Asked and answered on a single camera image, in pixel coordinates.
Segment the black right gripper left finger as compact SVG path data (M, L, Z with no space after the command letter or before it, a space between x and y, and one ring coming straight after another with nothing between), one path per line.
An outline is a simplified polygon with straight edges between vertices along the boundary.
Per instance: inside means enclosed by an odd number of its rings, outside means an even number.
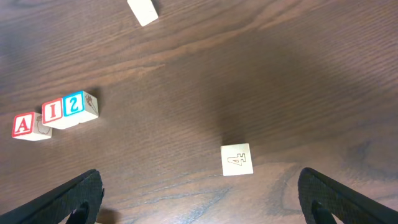
M98 170L92 169L34 200L1 215L1 223L96 222L104 196Z

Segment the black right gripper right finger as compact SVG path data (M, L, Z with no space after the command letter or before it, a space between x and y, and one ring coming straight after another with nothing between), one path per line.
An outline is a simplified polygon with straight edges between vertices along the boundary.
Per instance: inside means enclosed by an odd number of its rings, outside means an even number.
M309 167L300 173L298 198L307 223L397 223L397 211Z

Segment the red letter A block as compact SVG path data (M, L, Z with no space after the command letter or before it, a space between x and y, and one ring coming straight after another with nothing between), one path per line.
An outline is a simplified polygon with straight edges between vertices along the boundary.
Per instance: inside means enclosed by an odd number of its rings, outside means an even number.
M52 137L52 128L43 125L40 113L19 114L14 117L12 137L27 141L46 140Z

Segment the red letter I block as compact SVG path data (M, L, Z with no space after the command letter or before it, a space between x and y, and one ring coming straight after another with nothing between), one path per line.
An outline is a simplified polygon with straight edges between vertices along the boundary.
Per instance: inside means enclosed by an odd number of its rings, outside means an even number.
M63 112L63 98L48 101L42 105L42 123L55 129L67 129L79 124L77 120L66 117Z

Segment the blue number 2 block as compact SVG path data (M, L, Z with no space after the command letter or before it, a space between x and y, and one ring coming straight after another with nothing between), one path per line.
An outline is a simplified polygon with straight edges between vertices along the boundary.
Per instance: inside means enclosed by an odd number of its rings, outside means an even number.
M81 90L62 98L63 115L71 121L85 123L99 117L98 100Z

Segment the yellow top block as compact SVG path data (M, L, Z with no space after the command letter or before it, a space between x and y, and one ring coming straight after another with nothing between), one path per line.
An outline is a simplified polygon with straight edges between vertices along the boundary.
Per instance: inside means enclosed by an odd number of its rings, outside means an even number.
M221 146L221 161L224 176L254 173L248 143Z

